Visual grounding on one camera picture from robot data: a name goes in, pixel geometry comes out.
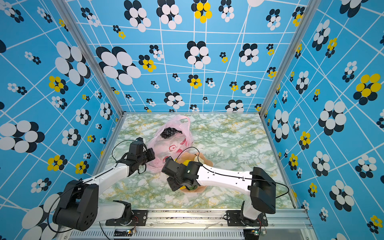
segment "white circle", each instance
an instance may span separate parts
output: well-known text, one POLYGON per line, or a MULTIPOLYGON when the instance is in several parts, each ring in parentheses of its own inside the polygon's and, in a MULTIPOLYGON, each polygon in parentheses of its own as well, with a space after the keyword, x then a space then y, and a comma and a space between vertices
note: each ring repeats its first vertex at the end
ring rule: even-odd
POLYGON ((324 105, 324 108, 325 108, 325 110, 328 111, 328 112, 332 111, 333 108, 334 108, 334 103, 333 103, 333 101, 331 101, 331 100, 327 101, 327 102, 325 103, 325 105, 324 105))
POLYGON ((60 198, 59 198, 59 194, 52 194, 50 195, 44 202, 44 206, 43 206, 43 209, 44 209, 44 212, 48 212, 49 209, 51 208, 52 206, 52 209, 51 209, 51 212, 52 211, 55 211, 57 205, 59 204, 59 201, 60 201, 60 198))
POLYGON ((349 205, 349 206, 353 206, 355 204, 355 201, 353 200, 353 198, 351 196, 345 196, 344 197, 344 200, 345 202, 349 205))
POLYGON ((247 61, 248 60, 248 57, 247 56, 242 56, 241 58, 240 58, 240 61, 242 62, 242 63, 245 63, 245 61, 247 61))
POLYGON ((369 169, 370 169, 371 171, 376 171, 376 170, 377 170, 377 167, 376 167, 375 164, 370 164, 370 165, 369 165, 369 169))
POLYGON ((140 69, 133 65, 127 67, 127 73, 132 78, 139 78, 141 76, 140 69))
POLYGON ((251 54, 252 54, 252 56, 258 55, 259 54, 259 49, 257 49, 257 48, 253 49, 251 54))
POLYGON ((101 60, 109 66, 113 67, 113 66, 116 66, 118 64, 118 60, 115 57, 115 55, 113 55, 112 53, 110 53, 108 51, 103 52, 100 56, 101 56, 101 60))
POLYGON ((129 9, 129 14, 133 18, 137 18, 139 16, 139 13, 137 12, 136 8, 130 8, 129 9))
POLYGON ((339 113, 335 117, 335 122, 337 125, 344 125, 347 121, 347 117, 343 113, 339 113))
POLYGON ((179 7, 174 4, 170 7, 170 12, 173 14, 173 15, 177 15, 179 13, 179 7))
POLYGON ((103 72, 109 78, 117 78, 119 76, 118 71, 114 67, 111 67, 111 66, 105 66, 103 68, 103 72))
MULTIPOLYGON (((57 224, 54 224, 53 222, 49 223, 51 228, 57 232, 59 229, 59 226, 57 224)), ((45 227, 43 230, 43 233, 41 234, 41 240, 51 240, 56 235, 56 232, 53 232, 48 226, 45 227)))
POLYGON ((22 227, 24 229, 31 229, 38 224, 43 217, 43 209, 41 207, 34 207, 29 210, 22 220, 22 227))
POLYGON ((189 50, 190 53, 193 55, 193 56, 197 56, 199 54, 199 48, 196 47, 196 46, 193 46, 191 47, 191 49, 189 50))
POLYGON ((24 139, 27 142, 35 142, 37 140, 37 138, 38 138, 38 134, 35 131, 28 131, 28 132, 26 132, 26 134, 24 136, 24 139))
POLYGON ((206 46, 202 46, 199 50, 199 53, 202 55, 202 56, 207 56, 208 55, 208 48, 206 46))
POLYGON ((161 20, 161 22, 164 23, 164 24, 168 24, 168 22, 169 22, 169 18, 168 18, 167 15, 161 15, 160 20, 161 20))
POLYGON ((289 133, 289 126, 287 123, 284 123, 282 126, 281 126, 281 131, 283 132, 283 135, 287 136, 288 133, 289 133))
POLYGON ((201 61, 197 61, 197 62, 195 63, 195 67, 196 67, 197 69, 202 69, 203 66, 204 66, 204 64, 203 64, 203 62, 201 62, 201 61))
POLYGON ((329 165, 329 163, 325 162, 323 163, 323 168, 325 171, 329 171, 331 169, 331 166, 329 165))
POLYGON ((80 80, 81 80, 80 74, 75 69, 72 68, 69 71, 68 76, 69 76, 71 82, 73 82, 74 84, 79 84, 80 83, 80 80))
POLYGON ((16 131, 17 131, 17 128, 12 123, 4 123, 0 127, 0 134, 5 136, 5 137, 10 137, 10 136, 14 135, 16 133, 16 131))
POLYGON ((209 64, 211 62, 211 57, 210 56, 204 56, 201 61, 204 63, 204 64, 209 64))
POLYGON ((368 165, 363 165, 362 167, 361 167, 364 171, 369 171, 369 167, 368 167, 368 165))
POLYGON ((320 159, 319 159, 318 157, 313 157, 313 162, 314 162, 315 164, 319 164, 320 159))
POLYGON ((71 48, 71 54, 75 61, 80 62, 81 60, 83 60, 83 55, 81 54, 81 51, 78 47, 73 46, 71 48))
POLYGON ((336 200, 337 200, 341 205, 344 205, 344 204, 345 204, 344 197, 341 196, 341 195, 337 195, 337 196, 336 196, 336 200))
POLYGON ((283 131, 281 130, 281 128, 276 129, 275 135, 277 139, 281 138, 281 136, 283 135, 283 131))
POLYGON ((320 119, 322 121, 326 121, 326 120, 328 120, 328 118, 329 118, 329 114, 326 110, 324 110, 320 113, 320 119))
POLYGON ((335 194, 335 195, 338 195, 340 193, 340 190, 338 189, 337 186, 332 186, 331 187, 331 190, 332 192, 335 194))
POLYGON ((322 158, 322 157, 323 157, 323 153, 322 153, 321 151, 317 151, 317 152, 316 152, 316 156, 317 156, 318 158, 322 158))
POLYGON ((140 16, 141 18, 145 18, 145 17, 147 16, 147 12, 145 11, 144 8, 139 8, 139 9, 137 10, 137 13, 139 14, 139 16, 140 16))
POLYGON ((339 189, 344 189, 344 183, 340 180, 337 180, 336 181, 336 186, 339 188, 339 189))
POLYGON ((180 24, 183 21, 183 18, 179 14, 177 14, 173 19, 177 24, 180 24))
POLYGON ((329 118, 329 119, 325 122, 325 126, 326 126, 329 130, 334 129, 335 126, 336 126, 335 120, 333 120, 333 118, 329 118))
POLYGON ((251 55, 251 53, 252 53, 252 50, 251 50, 250 48, 247 48, 247 49, 244 51, 244 54, 245 54, 246 56, 251 55))
POLYGON ((327 154, 323 155, 324 162, 329 162, 329 156, 327 154))
POLYGON ((320 172, 324 170, 321 163, 317 164, 317 170, 319 170, 320 172))
POLYGON ((195 56, 189 56, 188 58, 187 58, 187 61, 188 61, 188 63, 189 64, 195 64, 195 62, 196 62, 196 58, 195 58, 195 56))
POLYGON ((288 118, 289 118, 289 113, 287 111, 284 111, 282 114, 281 114, 281 121, 283 123, 286 123, 288 122, 288 118))
POLYGON ((137 27, 137 25, 139 24, 137 22, 137 19, 136 18, 130 18, 129 19, 129 23, 131 24, 132 27, 137 27))
POLYGON ((15 151, 18 153, 26 152, 29 148, 29 143, 27 141, 18 141, 15 146, 15 151))
POLYGON ((28 232, 25 233, 22 240, 39 240, 42 234, 42 229, 40 226, 34 226, 28 232))
POLYGON ((143 24, 144 26, 146 26, 147 28, 151 26, 151 20, 149 18, 144 18, 143 19, 143 24))
POLYGON ((171 29, 171 30, 175 29, 175 28, 176 28, 176 23, 175 23, 175 21, 173 21, 173 20, 169 21, 169 22, 168 22, 168 27, 169 27, 169 29, 171 29))
POLYGON ((64 42, 60 41, 56 44, 56 49, 59 55, 64 58, 68 59, 71 57, 71 51, 70 48, 65 44, 64 42))
POLYGON ((334 106, 334 109, 335 112, 342 113, 345 110, 345 104, 342 101, 337 102, 334 106))

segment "yellow circle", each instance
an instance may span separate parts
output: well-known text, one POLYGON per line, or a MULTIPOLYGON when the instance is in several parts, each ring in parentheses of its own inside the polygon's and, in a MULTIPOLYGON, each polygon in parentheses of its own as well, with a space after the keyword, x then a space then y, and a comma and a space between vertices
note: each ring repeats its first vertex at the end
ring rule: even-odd
POLYGON ((368 97, 370 94, 371 94, 371 90, 369 88, 366 88, 364 89, 362 92, 361 92, 361 95, 363 95, 363 97, 368 97))
POLYGON ((371 91, 372 92, 378 92, 381 89, 380 83, 374 83, 371 85, 371 91))
POLYGON ((204 8, 204 4, 203 3, 198 3, 196 7, 197 7, 197 10, 201 11, 204 8))
POLYGON ((367 83, 369 81, 369 75, 366 74, 364 76, 361 77, 361 80, 360 80, 362 83, 367 83))
POLYGON ((199 19, 201 17, 201 12, 195 11, 195 18, 199 19))
POLYGON ((207 17, 206 16, 201 16, 200 17, 200 22, 201 23, 205 23, 207 21, 207 17))
POLYGON ((371 76, 371 83, 377 83, 380 80, 380 74, 375 73, 371 76))
POLYGON ((204 4, 204 10, 209 11, 211 9, 211 5, 209 3, 204 4))
POLYGON ((361 92, 362 90, 364 90, 364 88, 365 88, 365 84, 364 83, 359 83, 356 86, 356 91, 361 92))
POLYGON ((207 11, 205 13, 205 16, 207 17, 207 19, 210 19, 212 17, 212 12, 211 11, 207 11))

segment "metal corner post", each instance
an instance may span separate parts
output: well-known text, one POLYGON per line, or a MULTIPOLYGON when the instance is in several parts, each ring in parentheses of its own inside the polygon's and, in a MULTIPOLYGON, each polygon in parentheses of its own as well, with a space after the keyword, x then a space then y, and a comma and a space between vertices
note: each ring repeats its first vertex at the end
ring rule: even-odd
POLYGON ((124 111, 119 101, 117 100, 116 96, 111 92, 111 87, 108 83, 108 80, 104 76, 103 71, 100 69, 99 64, 94 58, 94 55, 89 45, 87 44, 87 41, 84 35, 82 34, 79 26, 77 25, 68 4, 65 2, 65 0, 52 0, 52 3, 56 7, 61 18, 64 20, 65 25, 67 25, 70 34, 72 35, 73 39, 75 40, 82 54, 87 60, 90 69, 94 73, 94 77, 99 82, 106 96, 111 101, 111 104, 115 108, 116 112, 119 114, 120 117, 122 117, 124 111))
POLYGON ((268 109, 268 106, 273 100, 275 90, 277 89, 281 81, 284 79, 284 73, 287 71, 289 65, 291 64, 297 46, 300 44, 304 34, 306 33, 320 2, 321 0, 309 1, 308 6, 305 10, 305 14, 303 15, 303 19, 301 20, 300 25, 297 27, 296 32, 292 37, 291 43, 289 44, 288 49, 283 57, 283 60, 281 61, 281 64, 278 68, 277 75, 274 81, 272 82, 267 95, 265 96, 263 107, 260 111, 261 116, 265 114, 265 111, 268 109))

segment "pink plastic bag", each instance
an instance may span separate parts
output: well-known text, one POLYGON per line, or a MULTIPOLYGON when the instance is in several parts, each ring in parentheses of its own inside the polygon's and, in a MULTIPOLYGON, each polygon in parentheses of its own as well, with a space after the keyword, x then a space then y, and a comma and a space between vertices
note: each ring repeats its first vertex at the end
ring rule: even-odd
POLYGON ((192 145, 193 138, 192 133, 189 131, 190 124, 189 117, 176 115, 159 128, 154 138, 147 144, 147 147, 153 148, 155 152, 155 159, 147 163, 149 171, 153 173, 160 172, 167 157, 176 159, 183 150, 192 145), (188 122, 181 123, 181 119, 187 119, 188 122), (166 139, 161 137, 160 134, 169 127, 182 131, 182 133, 176 133, 166 139))

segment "white arm segment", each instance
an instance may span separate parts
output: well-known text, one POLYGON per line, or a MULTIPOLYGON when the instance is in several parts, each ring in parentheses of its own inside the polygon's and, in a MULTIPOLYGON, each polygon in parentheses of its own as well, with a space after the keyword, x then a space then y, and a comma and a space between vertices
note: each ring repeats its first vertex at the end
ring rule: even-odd
POLYGON ((203 164, 203 167, 199 168, 197 175, 199 176, 199 178, 196 179, 196 181, 201 186, 227 187, 248 196, 251 193, 251 191, 248 190, 248 186, 251 185, 252 180, 244 179, 244 178, 252 178, 250 171, 246 171, 246 172, 230 171, 230 170, 210 167, 206 164, 203 164), (236 177, 226 177, 219 174, 214 174, 213 172, 229 175, 229 176, 236 176, 236 177))
POLYGON ((99 185, 99 196, 100 196, 100 194, 102 194, 110 186, 117 183, 121 179, 126 178, 128 174, 129 174, 129 167, 124 163, 118 163, 116 167, 113 166, 95 176, 84 179, 83 182, 87 182, 87 184, 99 185))

